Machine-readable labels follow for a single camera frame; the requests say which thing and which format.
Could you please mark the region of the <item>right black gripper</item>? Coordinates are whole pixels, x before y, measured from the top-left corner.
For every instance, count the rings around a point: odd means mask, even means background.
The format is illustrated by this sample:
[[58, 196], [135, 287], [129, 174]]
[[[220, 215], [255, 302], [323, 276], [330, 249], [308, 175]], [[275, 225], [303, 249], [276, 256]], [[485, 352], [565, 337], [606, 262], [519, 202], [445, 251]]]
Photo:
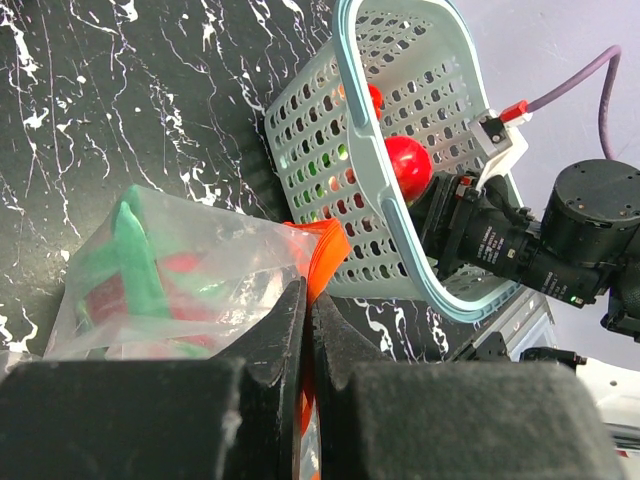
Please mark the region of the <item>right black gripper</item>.
[[468, 264], [508, 280], [541, 280], [543, 251], [531, 231], [534, 217], [510, 202], [506, 179], [478, 187], [471, 172], [438, 172], [409, 208], [425, 255], [445, 280]]

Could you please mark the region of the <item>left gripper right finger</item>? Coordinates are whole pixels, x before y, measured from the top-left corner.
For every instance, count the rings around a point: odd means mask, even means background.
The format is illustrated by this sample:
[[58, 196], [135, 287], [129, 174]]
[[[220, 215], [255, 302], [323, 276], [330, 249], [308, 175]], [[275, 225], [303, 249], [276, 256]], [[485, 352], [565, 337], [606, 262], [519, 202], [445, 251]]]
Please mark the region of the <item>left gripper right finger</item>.
[[409, 364], [312, 308], [325, 479], [621, 479], [586, 388], [550, 362]]

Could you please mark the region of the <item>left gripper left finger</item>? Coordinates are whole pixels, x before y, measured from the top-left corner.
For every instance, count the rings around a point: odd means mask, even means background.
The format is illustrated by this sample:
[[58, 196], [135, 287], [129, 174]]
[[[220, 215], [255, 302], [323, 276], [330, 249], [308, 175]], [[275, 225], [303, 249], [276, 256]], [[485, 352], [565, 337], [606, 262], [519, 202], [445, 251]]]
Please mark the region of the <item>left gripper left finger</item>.
[[1, 383], [5, 479], [294, 479], [306, 284], [207, 360], [32, 362]]

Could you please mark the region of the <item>red apple toy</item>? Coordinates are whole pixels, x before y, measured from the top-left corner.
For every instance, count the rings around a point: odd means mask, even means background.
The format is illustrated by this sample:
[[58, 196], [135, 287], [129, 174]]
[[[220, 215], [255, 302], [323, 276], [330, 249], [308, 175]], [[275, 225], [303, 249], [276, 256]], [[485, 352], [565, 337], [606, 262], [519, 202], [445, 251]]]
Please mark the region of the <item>red apple toy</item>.
[[420, 142], [409, 136], [384, 140], [392, 168], [406, 203], [417, 200], [433, 175], [433, 162]]

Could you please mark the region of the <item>red green dragon fruit toy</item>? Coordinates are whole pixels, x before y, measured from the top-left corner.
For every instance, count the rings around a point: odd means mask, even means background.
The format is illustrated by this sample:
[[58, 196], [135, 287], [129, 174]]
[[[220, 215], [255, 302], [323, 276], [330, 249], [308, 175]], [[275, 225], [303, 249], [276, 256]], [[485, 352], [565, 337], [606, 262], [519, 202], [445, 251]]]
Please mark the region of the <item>red green dragon fruit toy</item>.
[[97, 351], [108, 358], [210, 357], [210, 329], [220, 315], [224, 280], [204, 271], [204, 256], [178, 246], [165, 230], [147, 232], [136, 198], [118, 201], [111, 237], [79, 264], [77, 331], [104, 335]]

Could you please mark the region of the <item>clear orange zip top bag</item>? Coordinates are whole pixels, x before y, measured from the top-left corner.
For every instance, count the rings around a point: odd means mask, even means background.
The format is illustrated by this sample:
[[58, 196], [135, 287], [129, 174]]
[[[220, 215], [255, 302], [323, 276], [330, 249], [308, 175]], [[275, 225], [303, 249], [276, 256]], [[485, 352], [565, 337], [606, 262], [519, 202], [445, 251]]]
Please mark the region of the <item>clear orange zip top bag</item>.
[[350, 252], [340, 222], [278, 223], [128, 188], [71, 257], [48, 360], [243, 361], [253, 451], [300, 469], [312, 416], [301, 382], [305, 317]]

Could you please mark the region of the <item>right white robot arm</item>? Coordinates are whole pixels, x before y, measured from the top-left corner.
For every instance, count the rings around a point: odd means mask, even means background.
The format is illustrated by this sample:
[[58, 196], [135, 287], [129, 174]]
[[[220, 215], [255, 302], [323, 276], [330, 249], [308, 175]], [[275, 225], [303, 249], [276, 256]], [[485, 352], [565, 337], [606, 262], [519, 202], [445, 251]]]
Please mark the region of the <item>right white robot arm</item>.
[[556, 177], [542, 219], [509, 197], [504, 176], [438, 172], [409, 208], [425, 254], [446, 280], [465, 265], [582, 308], [608, 295], [601, 320], [639, 337], [639, 171], [574, 163]]

